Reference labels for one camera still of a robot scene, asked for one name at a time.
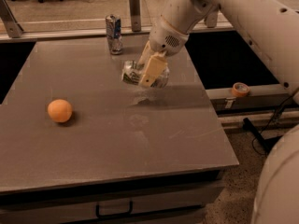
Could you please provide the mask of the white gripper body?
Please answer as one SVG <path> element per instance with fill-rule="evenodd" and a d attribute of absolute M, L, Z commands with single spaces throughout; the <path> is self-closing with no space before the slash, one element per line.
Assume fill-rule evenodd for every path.
<path fill-rule="evenodd" d="M 189 36 L 178 32 L 163 19 L 157 20 L 149 33 L 149 45 L 155 52 L 172 56 L 180 52 Z"/>

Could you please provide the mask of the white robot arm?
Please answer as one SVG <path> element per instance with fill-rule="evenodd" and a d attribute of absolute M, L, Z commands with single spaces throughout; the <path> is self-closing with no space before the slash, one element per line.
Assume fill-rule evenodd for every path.
<path fill-rule="evenodd" d="M 299 14 L 277 0 L 168 0 L 152 27 L 139 84 L 151 86 L 194 25 L 221 12 L 295 102 L 299 102 Z M 270 151 L 250 224 L 299 224 L 299 125 Z"/>

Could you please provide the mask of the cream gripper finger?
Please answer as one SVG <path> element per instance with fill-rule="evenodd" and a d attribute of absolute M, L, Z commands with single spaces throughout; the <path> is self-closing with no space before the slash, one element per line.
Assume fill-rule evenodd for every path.
<path fill-rule="evenodd" d="M 142 51 L 140 59 L 137 62 L 137 65 L 138 66 L 146 65 L 148 60 L 150 59 L 150 56 L 153 55 L 154 53 L 155 53 L 155 51 L 151 48 L 150 42 L 147 42 Z"/>
<path fill-rule="evenodd" d="M 154 81 L 163 70 L 168 66 L 167 59 L 163 53 L 155 52 L 150 56 L 146 65 L 144 65 L 146 76 Z"/>

